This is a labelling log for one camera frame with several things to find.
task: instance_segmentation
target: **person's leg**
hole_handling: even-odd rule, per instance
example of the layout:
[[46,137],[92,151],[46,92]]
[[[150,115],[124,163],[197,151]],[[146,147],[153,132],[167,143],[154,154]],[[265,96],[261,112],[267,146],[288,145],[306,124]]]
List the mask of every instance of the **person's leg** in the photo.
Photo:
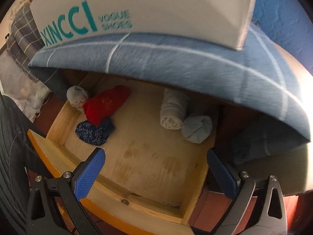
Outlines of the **person's leg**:
[[9,97],[0,101],[0,207],[19,234],[25,234],[29,184],[24,167],[52,177],[33,149],[28,129],[43,135]]
[[0,207],[0,224],[1,224],[1,232],[2,232],[2,234],[19,235],[15,231],[15,229],[12,227],[10,222],[7,221],[7,217],[4,215],[1,207]]

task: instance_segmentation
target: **brown floor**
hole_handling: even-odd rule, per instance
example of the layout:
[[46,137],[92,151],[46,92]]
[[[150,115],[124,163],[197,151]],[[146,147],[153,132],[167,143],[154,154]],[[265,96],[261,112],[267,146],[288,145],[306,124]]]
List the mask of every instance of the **brown floor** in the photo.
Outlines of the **brown floor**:
[[[42,107],[40,116],[36,118],[35,125],[42,130],[43,133],[47,134],[49,128],[51,127],[54,119],[56,118],[58,112],[61,110],[63,106],[63,102],[61,102],[55,95],[51,95],[48,102]],[[255,112],[251,112],[250,116],[254,117]],[[30,173],[30,180],[34,180],[36,174]],[[247,224],[249,217],[252,213],[256,198],[252,198],[248,209],[237,228],[236,233],[243,231],[245,225]],[[298,196],[289,196],[284,197],[285,207],[287,211],[287,219],[288,219],[288,228],[290,229],[292,225],[292,221],[295,215],[295,210],[298,202]],[[189,220],[189,224],[196,228],[205,231],[211,231],[213,227],[216,225],[218,220],[222,217],[227,207],[230,205],[231,200],[226,198],[223,194],[212,193],[209,192],[206,187],[203,189],[203,193],[201,194],[196,208]],[[124,235],[125,233],[115,229],[104,221],[100,220],[98,217],[88,212],[96,223],[98,228],[103,232],[103,234],[110,235]],[[68,228],[72,230],[74,228],[73,224],[70,221],[66,222]]]
[[313,231],[313,192],[299,196],[294,211],[291,230],[301,235],[312,235]]

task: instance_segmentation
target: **white plastic bag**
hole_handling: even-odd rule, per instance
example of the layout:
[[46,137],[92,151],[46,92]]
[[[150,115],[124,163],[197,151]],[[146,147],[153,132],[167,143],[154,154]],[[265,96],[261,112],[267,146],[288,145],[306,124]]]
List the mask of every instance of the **white plastic bag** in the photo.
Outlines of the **white plastic bag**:
[[41,81],[29,79],[6,50],[0,55],[0,91],[13,99],[32,122],[51,92]]

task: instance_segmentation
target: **red cloth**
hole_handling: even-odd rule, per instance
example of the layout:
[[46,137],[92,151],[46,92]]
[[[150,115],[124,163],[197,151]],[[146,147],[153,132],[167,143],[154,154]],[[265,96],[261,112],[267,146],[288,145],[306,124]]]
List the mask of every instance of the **red cloth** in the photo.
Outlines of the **red cloth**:
[[87,120],[95,126],[99,126],[102,119],[109,117],[117,111],[129,95],[130,89],[119,85],[89,99],[83,105]]

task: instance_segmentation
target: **metal screw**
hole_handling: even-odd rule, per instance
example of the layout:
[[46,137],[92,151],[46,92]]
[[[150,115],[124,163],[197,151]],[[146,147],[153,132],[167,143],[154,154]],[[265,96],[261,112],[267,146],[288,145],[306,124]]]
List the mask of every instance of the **metal screw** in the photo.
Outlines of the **metal screw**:
[[126,199],[122,199],[122,200],[121,200],[121,203],[123,203],[123,204],[125,204],[125,205],[127,205],[127,206],[129,205],[129,201],[126,200]]
[[277,181],[277,177],[274,176],[274,175],[270,175],[270,180],[272,180],[272,181]]
[[68,179],[71,175],[72,175],[72,173],[70,171],[66,171],[66,172],[64,172],[63,177]]
[[244,178],[249,177],[249,173],[246,172],[245,170],[241,171],[241,172],[240,172],[240,175],[241,175],[242,177],[244,177]]
[[41,181],[42,180],[42,176],[37,176],[36,178],[35,178],[35,181],[36,182],[39,182],[39,181]]

